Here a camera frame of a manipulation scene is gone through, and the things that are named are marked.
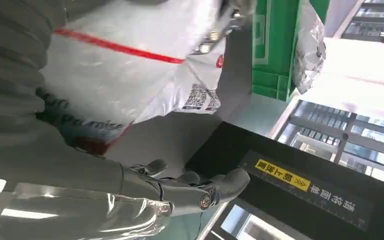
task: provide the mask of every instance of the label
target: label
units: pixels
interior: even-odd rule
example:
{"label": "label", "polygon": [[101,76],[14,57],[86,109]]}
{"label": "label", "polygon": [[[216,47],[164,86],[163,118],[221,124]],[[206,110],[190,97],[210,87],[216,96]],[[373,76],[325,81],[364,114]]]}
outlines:
{"label": "label", "polygon": [[249,151],[239,167],[363,231],[369,227],[373,203],[335,186],[333,182],[322,181],[255,151]]}
{"label": "label", "polygon": [[307,192],[311,184],[309,180],[262,159],[258,160],[257,164],[255,165],[255,168],[262,172],[270,174],[271,176],[280,179],[285,183],[290,184],[304,192]]}

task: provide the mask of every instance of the robotic hand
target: robotic hand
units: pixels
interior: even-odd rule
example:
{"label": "robotic hand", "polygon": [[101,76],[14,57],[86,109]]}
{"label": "robotic hand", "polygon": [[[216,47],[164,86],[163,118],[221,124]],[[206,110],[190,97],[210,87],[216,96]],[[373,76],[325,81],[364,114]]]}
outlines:
{"label": "robotic hand", "polygon": [[186,172],[178,178],[154,178],[166,167],[164,161],[155,160],[146,166],[134,165],[131,169],[125,169],[124,174],[128,178],[124,178],[121,194],[131,196],[133,192],[155,192],[155,196],[148,198],[169,202],[172,216],[178,216],[199,213],[211,206],[229,202],[250,182],[248,173],[241,168],[232,170],[226,176],[217,175],[203,183],[199,183],[200,177],[195,172]]}

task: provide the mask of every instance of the screw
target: screw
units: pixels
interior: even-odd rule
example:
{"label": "screw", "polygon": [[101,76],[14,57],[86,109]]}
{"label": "screw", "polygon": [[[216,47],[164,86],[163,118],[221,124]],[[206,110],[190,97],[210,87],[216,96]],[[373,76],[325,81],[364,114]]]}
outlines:
{"label": "screw", "polygon": [[199,205],[201,206],[202,209],[207,209],[210,206],[211,199],[209,195],[204,195],[201,198],[201,201]]}

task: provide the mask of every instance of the green crate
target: green crate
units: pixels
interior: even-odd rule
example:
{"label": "green crate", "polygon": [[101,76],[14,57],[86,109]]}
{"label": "green crate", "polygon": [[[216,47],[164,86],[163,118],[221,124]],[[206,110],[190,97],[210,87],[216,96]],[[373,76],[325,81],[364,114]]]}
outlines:
{"label": "green crate", "polygon": [[[310,0],[325,22],[330,0]],[[258,0],[252,26],[252,92],[287,101],[295,89],[292,67],[301,0]]]}

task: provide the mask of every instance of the reflective surface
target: reflective surface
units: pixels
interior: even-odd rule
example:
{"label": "reflective surface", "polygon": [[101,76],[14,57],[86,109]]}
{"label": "reflective surface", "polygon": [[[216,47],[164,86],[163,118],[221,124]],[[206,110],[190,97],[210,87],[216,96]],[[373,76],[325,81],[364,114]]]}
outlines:
{"label": "reflective surface", "polygon": [[20,183],[0,193],[0,240],[136,239],[162,231],[170,213],[166,202]]}

